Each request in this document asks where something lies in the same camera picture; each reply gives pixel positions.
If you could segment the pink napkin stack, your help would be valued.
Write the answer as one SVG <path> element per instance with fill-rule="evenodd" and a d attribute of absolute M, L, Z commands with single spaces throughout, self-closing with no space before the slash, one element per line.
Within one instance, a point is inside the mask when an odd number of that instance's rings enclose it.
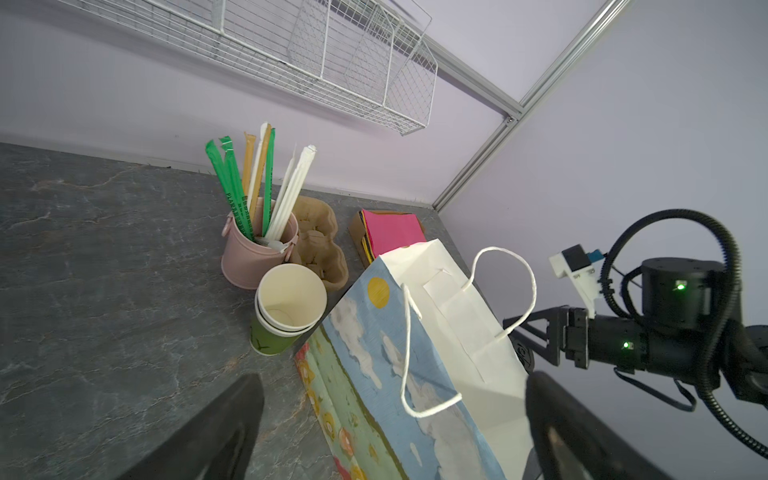
<path fill-rule="evenodd" d="M 371 261 L 392 250 L 426 241 L 424 230 L 415 214 L 362 210 L 360 219 L 365 230 L 361 246 Z"/>

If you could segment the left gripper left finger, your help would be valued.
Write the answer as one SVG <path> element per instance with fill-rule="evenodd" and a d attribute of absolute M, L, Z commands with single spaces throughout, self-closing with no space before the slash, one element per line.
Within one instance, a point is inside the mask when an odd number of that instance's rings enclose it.
<path fill-rule="evenodd" d="M 257 441 L 264 404 L 260 376 L 241 376 L 120 477 L 243 479 Z"/>

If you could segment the white wrapped straws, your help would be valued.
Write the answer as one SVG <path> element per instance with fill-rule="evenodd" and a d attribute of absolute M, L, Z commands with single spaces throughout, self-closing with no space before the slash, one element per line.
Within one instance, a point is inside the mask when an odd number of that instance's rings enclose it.
<path fill-rule="evenodd" d="M 272 203 L 272 172 L 274 166 L 274 129 L 268 122 L 260 127 L 258 136 L 245 134 L 246 157 L 242 185 L 246 195 L 247 210 L 252 225 L 251 238 L 262 244 L 277 242 L 287 227 L 306 176 L 316 157 L 314 145 L 303 148 L 299 158 L 293 155 L 289 161 L 283 184 Z M 256 207 L 261 184 L 265 186 L 263 197 L 262 225 L 256 226 Z"/>

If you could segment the cardboard cup carrier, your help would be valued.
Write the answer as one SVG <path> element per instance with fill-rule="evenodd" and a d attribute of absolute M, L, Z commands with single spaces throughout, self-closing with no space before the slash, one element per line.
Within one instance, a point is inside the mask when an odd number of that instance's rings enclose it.
<path fill-rule="evenodd" d="M 338 222 L 330 205 L 299 196 L 293 209 L 298 221 L 299 240 L 290 261 L 312 270 L 328 293 L 341 290 L 349 279 L 343 250 L 335 243 Z"/>

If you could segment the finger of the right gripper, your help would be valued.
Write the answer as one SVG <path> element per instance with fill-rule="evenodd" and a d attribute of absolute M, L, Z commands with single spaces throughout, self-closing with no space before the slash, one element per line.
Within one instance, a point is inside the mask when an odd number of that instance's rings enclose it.
<path fill-rule="evenodd" d="M 555 324 L 560 325 L 567 321 L 569 307 L 567 305 L 536 310 L 523 318 L 523 316 L 511 317 L 502 321 L 504 329 L 514 327 L 515 330 L 533 327 L 536 322 L 543 322 L 545 327 Z"/>
<path fill-rule="evenodd" d="M 532 337 L 528 337 L 524 335 L 529 339 L 529 345 L 530 348 L 534 351 L 535 357 L 538 356 L 540 359 L 544 360 L 545 362 L 553 365 L 553 366 L 559 366 L 561 363 L 561 351 L 563 347 L 563 340 L 559 337 L 555 338 L 548 338 L 547 336 L 544 336 L 545 343 L 540 344 L 537 343 Z"/>

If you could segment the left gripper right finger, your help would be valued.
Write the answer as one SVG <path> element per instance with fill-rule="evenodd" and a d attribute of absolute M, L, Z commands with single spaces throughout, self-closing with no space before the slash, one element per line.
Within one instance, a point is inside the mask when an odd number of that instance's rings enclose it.
<path fill-rule="evenodd" d="M 669 477 L 544 372 L 528 376 L 525 406 L 545 479 Z"/>

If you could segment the painted paper gift bag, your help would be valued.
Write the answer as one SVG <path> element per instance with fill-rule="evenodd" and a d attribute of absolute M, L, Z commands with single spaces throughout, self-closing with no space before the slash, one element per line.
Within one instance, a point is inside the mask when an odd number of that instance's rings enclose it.
<path fill-rule="evenodd" d="M 438 240 L 390 251 L 294 361 L 345 479 L 520 479 L 527 373 Z"/>

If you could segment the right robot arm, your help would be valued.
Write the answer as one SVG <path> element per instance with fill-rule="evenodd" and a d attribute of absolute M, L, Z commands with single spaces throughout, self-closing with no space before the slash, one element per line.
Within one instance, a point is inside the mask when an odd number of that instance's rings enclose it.
<path fill-rule="evenodd" d="M 622 275 L 614 264 L 629 241 L 665 220 L 704 227 L 722 252 L 720 262 L 656 257 Z M 562 357 L 581 369 L 613 367 L 621 380 L 685 412 L 703 404 L 741 444 L 761 457 L 767 447 L 725 411 L 714 392 L 727 382 L 738 400 L 767 404 L 767 328 L 742 321 L 741 254 L 719 221 L 689 209 L 648 214 L 629 226 L 609 251 L 574 245 L 551 257 L 584 305 L 552 307 L 503 321 L 514 345 L 557 366 Z"/>

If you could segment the stack of green paper cups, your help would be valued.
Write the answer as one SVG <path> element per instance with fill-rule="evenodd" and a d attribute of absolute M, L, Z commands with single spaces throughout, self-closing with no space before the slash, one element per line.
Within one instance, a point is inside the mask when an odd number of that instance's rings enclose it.
<path fill-rule="evenodd" d="M 309 268 L 293 263 L 272 268 L 254 296 L 251 348 L 263 356 L 283 353 L 323 318 L 327 302 L 322 280 Z"/>

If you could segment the green stirrer sticks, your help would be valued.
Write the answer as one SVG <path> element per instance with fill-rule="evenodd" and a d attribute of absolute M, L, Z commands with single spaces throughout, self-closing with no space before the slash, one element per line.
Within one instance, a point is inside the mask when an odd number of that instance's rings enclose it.
<path fill-rule="evenodd" d="M 210 160 L 232 217 L 249 240 L 268 245 L 265 238 L 272 219 L 275 130 L 265 122 L 258 136 L 245 133 L 246 153 L 243 173 L 238 169 L 233 142 L 229 136 L 210 140 L 205 152 Z"/>

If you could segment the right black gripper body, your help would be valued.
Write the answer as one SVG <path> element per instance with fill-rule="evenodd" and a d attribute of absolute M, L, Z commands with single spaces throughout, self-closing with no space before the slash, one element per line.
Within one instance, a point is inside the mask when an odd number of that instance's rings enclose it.
<path fill-rule="evenodd" d="M 596 263 L 603 258 L 600 251 L 588 253 L 579 244 L 550 257 L 555 276 L 569 280 L 583 302 L 581 307 L 555 309 L 561 334 L 558 348 L 582 369 L 592 361 L 618 369 L 641 369 L 646 352 L 642 327 L 628 318 L 597 313 L 602 286 Z"/>

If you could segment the cardboard napkin box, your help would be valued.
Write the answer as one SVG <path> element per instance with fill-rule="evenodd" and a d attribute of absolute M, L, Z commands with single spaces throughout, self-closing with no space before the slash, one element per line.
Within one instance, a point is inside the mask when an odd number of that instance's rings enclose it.
<path fill-rule="evenodd" d="M 353 245 L 357 249 L 358 254 L 363 262 L 363 265 L 365 267 L 368 267 L 374 260 L 371 261 L 368 259 L 365 252 L 363 251 L 363 247 L 361 246 L 361 240 L 363 239 L 363 235 L 365 233 L 364 227 L 362 225 L 362 220 L 360 219 L 361 211 L 353 215 L 352 220 L 350 221 L 350 224 L 348 227 L 348 231 L 352 238 Z M 368 211 L 373 211 L 377 213 L 406 213 L 406 212 L 385 211 L 385 210 L 368 210 Z"/>

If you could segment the pink utensil holder cup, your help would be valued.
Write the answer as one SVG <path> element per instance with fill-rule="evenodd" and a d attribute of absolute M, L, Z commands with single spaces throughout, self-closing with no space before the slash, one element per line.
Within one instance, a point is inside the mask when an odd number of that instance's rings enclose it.
<path fill-rule="evenodd" d="M 232 213 L 226 218 L 221 236 L 226 239 L 221 258 L 224 277 L 238 288 L 256 290 L 270 269 L 290 261 L 299 241 L 299 225 L 291 215 L 281 237 L 285 244 L 281 250 L 248 240 L 238 229 Z"/>

